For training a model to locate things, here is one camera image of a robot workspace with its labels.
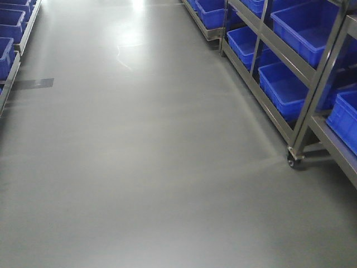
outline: caster wheel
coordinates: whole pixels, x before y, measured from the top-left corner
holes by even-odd
[[[298,168],[300,166],[300,164],[301,164],[301,160],[300,159],[295,159],[290,152],[288,152],[287,160],[288,160],[288,165],[292,169]]]

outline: aisle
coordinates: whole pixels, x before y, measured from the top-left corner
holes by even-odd
[[[16,83],[1,268],[357,263],[355,188],[334,163],[288,167],[179,0],[44,0]]]

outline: shelf frame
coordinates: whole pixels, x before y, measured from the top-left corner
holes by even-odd
[[[357,188],[357,156],[340,140],[337,134],[329,128],[326,123],[326,116],[321,115],[329,114],[328,111],[322,111],[322,105],[326,100],[352,39],[357,39],[356,15],[347,16],[345,19],[319,82],[319,86],[311,101],[306,119],[302,124],[294,146],[291,147],[291,151],[294,155],[302,155],[307,145],[307,140],[311,135],[316,135]]]
[[[6,105],[7,98],[9,97],[16,75],[20,68],[20,53],[16,51],[16,57],[12,64],[9,76],[6,81],[0,81],[0,85],[3,85],[2,92],[0,94],[0,116]]]
[[[273,113],[269,112],[272,109],[269,109],[267,111],[264,109],[267,114],[269,115],[270,119],[273,121],[273,123],[277,126],[276,122],[278,122],[279,127],[277,126],[279,132],[281,135],[284,137],[284,139],[288,143],[288,147],[294,146],[296,143],[296,140],[298,138],[298,135],[301,131],[302,125],[304,123],[304,120],[306,118],[307,111],[311,105],[311,101],[315,95],[315,92],[317,90],[317,87],[319,86],[322,74],[325,71],[327,62],[330,58],[331,52],[335,46],[335,42],[337,40],[337,36],[342,28],[342,25],[344,23],[345,17],[348,14],[348,12],[351,10],[351,5],[350,5],[351,0],[340,0],[340,1],[332,1],[333,4],[336,4],[339,6],[339,11],[336,16],[336,20],[334,23],[334,26],[332,28],[331,34],[329,36],[326,49],[324,51],[324,54],[321,58],[321,61],[316,69],[314,69],[308,62],[306,62],[298,53],[294,51],[293,48],[291,48],[287,43],[285,43],[274,31],[270,28],[269,26],[269,20],[270,20],[270,15],[272,11],[272,6],[273,6],[273,0],[265,0],[264,2],[264,8],[263,8],[263,13],[262,17],[259,18],[256,16],[247,6],[243,4],[241,0],[226,0],[225,2],[225,7],[227,9],[228,5],[231,5],[234,7],[237,11],[237,15],[244,21],[244,23],[250,27],[250,29],[255,32],[257,35],[257,42],[255,45],[255,52],[254,52],[254,58],[252,62],[252,68],[250,70],[250,80],[257,76],[258,73],[258,59],[259,56],[262,53],[262,48],[263,44],[266,44],[277,56],[278,58],[285,63],[285,65],[296,75],[296,77],[299,78],[301,82],[304,83],[306,87],[309,88],[304,106],[302,108],[302,111],[300,113],[300,116],[298,120],[296,121],[296,124],[291,131],[287,131],[285,128],[282,128],[281,126],[285,125],[282,122],[280,122],[280,117],[279,116],[272,116]],[[222,44],[220,50],[221,54],[229,54],[229,48],[226,45],[226,29],[224,30],[223,36],[222,36]],[[242,76],[242,70],[241,68],[236,68],[238,73]],[[252,83],[247,83],[248,88],[253,92],[256,92],[255,84],[252,85]],[[258,100],[261,106],[264,108],[264,106],[269,106],[268,103],[271,103],[271,101],[268,98],[262,98]],[[296,154],[295,155],[296,159],[303,159],[302,154]]]
[[[42,3],[42,0],[37,0],[36,1],[36,4],[35,4],[35,7],[32,11],[32,14],[31,14],[31,17],[27,23],[27,27],[23,33],[23,36],[21,38],[21,42],[19,44],[14,44],[14,47],[15,47],[15,50],[19,51],[20,53],[20,56],[23,55],[23,53],[25,52],[25,48],[26,48],[26,45],[27,45],[27,42],[28,42],[28,39],[31,35],[31,32],[32,32],[32,28],[36,22],[36,18],[37,18],[37,15],[38,15],[38,12],[40,10],[40,7],[41,7],[41,3]]]

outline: metal rail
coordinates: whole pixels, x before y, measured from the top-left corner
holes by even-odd
[[[357,188],[357,156],[329,128],[325,117],[312,116],[308,125]]]
[[[37,2],[35,4],[35,8],[33,9],[31,17],[27,23],[27,27],[23,33],[22,38],[21,38],[21,42],[19,44],[14,44],[15,50],[20,52],[20,56],[22,56],[25,51],[25,48],[26,48],[26,45],[28,42],[28,38],[30,37],[33,25],[35,24],[38,12],[40,10],[41,3],[42,3],[42,0],[37,0]]]
[[[2,92],[0,94],[0,116],[4,110],[7,98],[9,97],[13,82],[16,78],[18,69],[20,68],[20,53],[16,52],[15,60],[12,64],[9,76],[6,81],[0,81],[0,84],[3,85]]]

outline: blue plastic bin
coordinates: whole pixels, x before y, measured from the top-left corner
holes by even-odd
[[[322,109],[331,109],[341,92],[356,89],[357,68],[340,70]],[[282,62],[259,68],[260,87],[286,121],[296,120],[308,93],[308,88]]]
[[[194,11],[198,10],[196,0],[187,0],[187,1],[189,2],[189,4],[191,5],[191,7]]]
[[[332,109],[336,103],[337,94],[342,92],[350,92],[357,89],[357,67],[352,69],[341,69],[331,87],[330,94],[326,98],[326,102],[322,109]]]
[[[342,62],[342,67],[348,67],[357,64],[357,39],[352,39],[347,55]]]
[[[0,37],[0,80],[6,80],[15,59],[12,38]]]
[[[286,121],[299,117],[308,88],[284,63],[259,68],[260,87]]]
[[[208,30],[223,27],[224,1],[222,0],[196,0],[198,14]]]
[[[272,13],[274,32],[314,68],[326,47],[338,7],[314,0]]]
[[[254,58],[255,43],[257,42],[256,34],[249,27],[242,27],[229,31],[227,37],[229,46],[238,55],[244,66],[250,70]],[[277,61],[279,61],[279,58],[267,46],[264,46],[260,58],[260,66],[276,63]]]
[[[237,15],[237,10],[234,7],[229,6],[228,8],[231,9],[230,25],[243,22],[243,20]]]
[[[0,3],[4,3],[4,4],[21,4],[23,6],[29,6],[30,7],[30,11],[32,13],[33,9],[34,9],[34,3],[33,0],[0,0]]]
[[[274,0],[273,12],[306,3],[310,0]],[[244,0],[242,1],[255,15],[262,17],[264,0]]]
[[[29,21],[31,17],[31,9],[29,4],[5,4],[0,3],[0,9],[11,9],[11,10],[20,10],[24,11],[25,14],[25,21]]]
[[[0,37],[11,37],[18,44],[25,27],[24,11],[0,9]]]
[[[357,91],[337,95],[326,123],[357,155]]]

